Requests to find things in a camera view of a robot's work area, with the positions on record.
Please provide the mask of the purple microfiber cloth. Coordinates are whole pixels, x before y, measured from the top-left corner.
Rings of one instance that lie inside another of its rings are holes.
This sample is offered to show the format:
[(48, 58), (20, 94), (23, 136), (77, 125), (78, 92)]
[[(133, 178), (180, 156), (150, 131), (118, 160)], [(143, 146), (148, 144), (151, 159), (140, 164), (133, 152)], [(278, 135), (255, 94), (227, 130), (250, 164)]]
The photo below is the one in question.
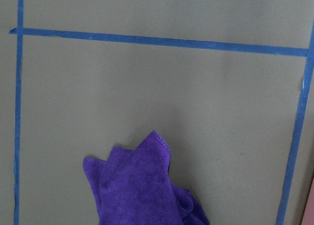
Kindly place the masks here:
[(108, 159), (86, 157), (83, 171), (101, 225), (208, 225), (191, 192), (170, 181), (171, 150), (152, 131), (134, 150), (113, 147)]

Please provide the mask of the pink plastic tray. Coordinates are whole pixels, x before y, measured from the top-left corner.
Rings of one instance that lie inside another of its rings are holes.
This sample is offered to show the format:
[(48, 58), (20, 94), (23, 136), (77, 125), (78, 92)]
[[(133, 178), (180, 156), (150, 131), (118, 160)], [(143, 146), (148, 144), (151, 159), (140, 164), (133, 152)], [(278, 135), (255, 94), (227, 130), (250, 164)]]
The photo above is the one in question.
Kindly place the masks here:
[(301, 225), (314, 225), (314, 180), (311, 183)]

